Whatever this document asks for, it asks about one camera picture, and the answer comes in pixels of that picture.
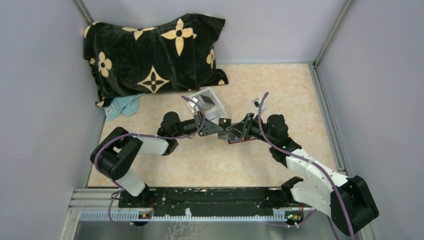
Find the white plastic card box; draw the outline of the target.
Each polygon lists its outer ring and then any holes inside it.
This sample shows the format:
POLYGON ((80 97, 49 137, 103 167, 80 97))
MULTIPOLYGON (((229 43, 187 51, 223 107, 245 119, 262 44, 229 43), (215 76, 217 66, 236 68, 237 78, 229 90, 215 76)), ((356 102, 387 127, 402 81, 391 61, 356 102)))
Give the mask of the white plastic card box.
POLYGON ((189 98, 203 108, 204 114, 209 121, 218 124, 220 118, 227 117, 224 105, 211 87, 200 90, 190 95, 189 98))

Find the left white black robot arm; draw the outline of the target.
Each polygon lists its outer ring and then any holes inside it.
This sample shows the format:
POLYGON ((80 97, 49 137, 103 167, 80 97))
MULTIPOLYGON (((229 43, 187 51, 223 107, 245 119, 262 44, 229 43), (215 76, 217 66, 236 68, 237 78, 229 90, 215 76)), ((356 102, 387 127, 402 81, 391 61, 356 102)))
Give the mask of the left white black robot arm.
POLYGON ((179 115, 170 111, 163 116, 156 135, 130 133, 116 127, 91 153, 90 161, 95 169, 130 194, 130 200, 138 207, 149 203, 148 185, 131 170, 138 155, 171 154, 179 145, 177 140, 214 135, 224 131, 222 126, 206 119, 197 111, 193 119, 181 121, 179 115))

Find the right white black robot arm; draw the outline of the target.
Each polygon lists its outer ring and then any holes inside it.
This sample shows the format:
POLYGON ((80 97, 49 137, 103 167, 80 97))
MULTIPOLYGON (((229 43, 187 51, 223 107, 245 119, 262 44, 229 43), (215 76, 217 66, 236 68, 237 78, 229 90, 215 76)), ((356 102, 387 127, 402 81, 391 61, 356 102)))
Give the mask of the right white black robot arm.
POLYGON ((281 199, 287 206, 302 203, 327 215, 346 236, 353 236, 380 215, 367 182, 360 176, 349 177, 325 166, 288 133, 282 114, 273 114, 262 122, 254 113, 233 124, 222 118, 221 137, 230 141, 252 138, 270 145, 273 159, 287 169, 297 172, 281 185, 281 199))

